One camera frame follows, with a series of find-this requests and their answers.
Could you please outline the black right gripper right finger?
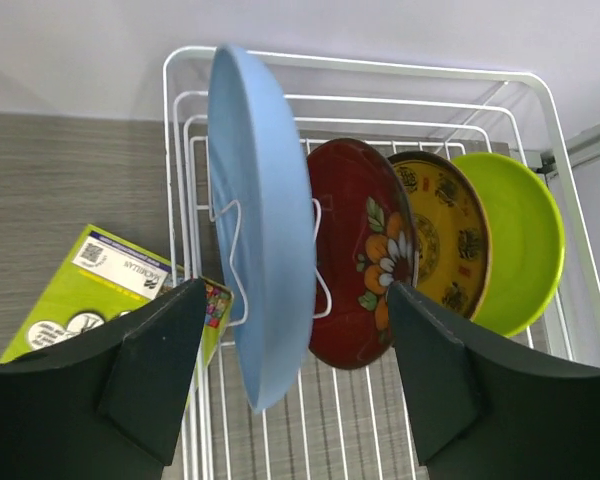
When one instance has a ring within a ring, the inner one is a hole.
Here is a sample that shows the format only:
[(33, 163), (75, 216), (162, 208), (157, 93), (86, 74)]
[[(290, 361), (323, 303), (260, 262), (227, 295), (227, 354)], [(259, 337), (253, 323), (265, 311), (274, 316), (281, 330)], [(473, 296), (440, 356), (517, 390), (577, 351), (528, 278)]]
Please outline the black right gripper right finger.
[(600, 479), (600, 368), (388, 292), (417, 459), (432, 479)]

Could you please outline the red floral plate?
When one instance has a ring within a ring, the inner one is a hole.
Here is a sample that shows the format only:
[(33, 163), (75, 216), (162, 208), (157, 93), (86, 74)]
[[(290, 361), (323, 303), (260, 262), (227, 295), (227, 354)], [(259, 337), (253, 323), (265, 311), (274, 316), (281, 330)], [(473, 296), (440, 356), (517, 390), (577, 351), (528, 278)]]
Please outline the red floral plate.
[(309, 349), (331, 367), (361, 369), (393, 344), (389, 287), (417, 282), (414, 215), (392, 166), (371, 145), (330, 140), (307, 161), (320, 210)]

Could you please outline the light blue plate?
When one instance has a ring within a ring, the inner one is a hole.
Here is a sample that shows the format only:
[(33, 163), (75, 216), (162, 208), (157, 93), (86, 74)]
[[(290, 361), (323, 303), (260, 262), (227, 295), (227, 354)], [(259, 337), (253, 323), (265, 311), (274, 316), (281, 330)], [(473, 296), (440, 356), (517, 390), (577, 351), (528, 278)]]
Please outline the light blue plate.
[(212, 206), (248, 402), (261, 412), (294, 384), (316, 296), (314, 207), (292, 110), (272, 72), (226, 45), (208, 100)]

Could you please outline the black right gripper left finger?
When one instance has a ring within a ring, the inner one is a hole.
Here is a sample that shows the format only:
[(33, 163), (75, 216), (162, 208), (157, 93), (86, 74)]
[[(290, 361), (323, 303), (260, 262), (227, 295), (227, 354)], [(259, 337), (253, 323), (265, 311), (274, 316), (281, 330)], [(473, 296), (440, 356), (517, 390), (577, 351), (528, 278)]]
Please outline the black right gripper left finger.
[(158, 479), (174, 459), (206, 311), (186, 281), (0, 363), (0, 479)]

